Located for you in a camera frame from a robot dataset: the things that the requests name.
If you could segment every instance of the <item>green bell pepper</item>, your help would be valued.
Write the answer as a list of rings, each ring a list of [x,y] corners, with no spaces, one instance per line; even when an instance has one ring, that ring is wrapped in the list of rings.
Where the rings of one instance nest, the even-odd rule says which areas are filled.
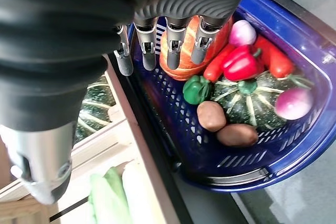
[[[183,97],[187,103],[197,105],[210,94],[210,81],[203,76],[192,76],[183,86]]]

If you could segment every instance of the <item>pepper stem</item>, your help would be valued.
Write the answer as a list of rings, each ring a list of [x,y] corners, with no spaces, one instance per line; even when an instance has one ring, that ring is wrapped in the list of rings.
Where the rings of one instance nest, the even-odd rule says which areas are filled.
[[[253,54],[254,58],[257,58],[261,54],[261,48],[257,48],[257,51]]]

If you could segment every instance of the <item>blue plastic basket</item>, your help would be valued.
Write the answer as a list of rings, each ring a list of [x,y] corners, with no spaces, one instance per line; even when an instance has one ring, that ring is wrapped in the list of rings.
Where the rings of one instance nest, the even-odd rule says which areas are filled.
[[[280,129],[259,132],[259,140],[252,147],[220,144],[199,125],[196,106],[184,101],[184,82],[170,78],[159,64],[146,71],[138,42],[133,41],[131,48],[134,74],[159,125],[169,135],[168,144],[181,160],[182,175],[193,184],[218,191],[257,189],[282,181],[316,160],[332,144],[336,132],[336,64],[322,63],[336,48],[322,50],[323,38],[272,0],[242,0],[235,16],[248,20],[317,83],[315,104],[307,116]],[[163,18],[157,28],[155,50],[159,54]]]

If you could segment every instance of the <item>green pumpkin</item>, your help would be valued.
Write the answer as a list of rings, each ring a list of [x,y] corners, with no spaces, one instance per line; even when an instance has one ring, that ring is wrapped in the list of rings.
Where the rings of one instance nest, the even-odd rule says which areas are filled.
[[[211,100],[224,108],[230,123],[245,123],[270,131],[286,123],[275,113],[278,96],[296,86],[292,78],[276,79],[268,71],[246,81],[232,82],[223,78],[215,83]]]
[[[78,116],[75,143],[107,126],[111,122],[108,110],[115,104],[116,101],[106,77],[102,75],[88,86]]]

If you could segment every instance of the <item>gray floor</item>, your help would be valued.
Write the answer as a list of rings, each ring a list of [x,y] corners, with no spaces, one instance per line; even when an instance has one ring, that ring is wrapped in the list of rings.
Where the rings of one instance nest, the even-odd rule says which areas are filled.
[[[336,29],[336,0],[294,0]],[[291,178],[240,194],[257,223],[336,223],[336,143]]]

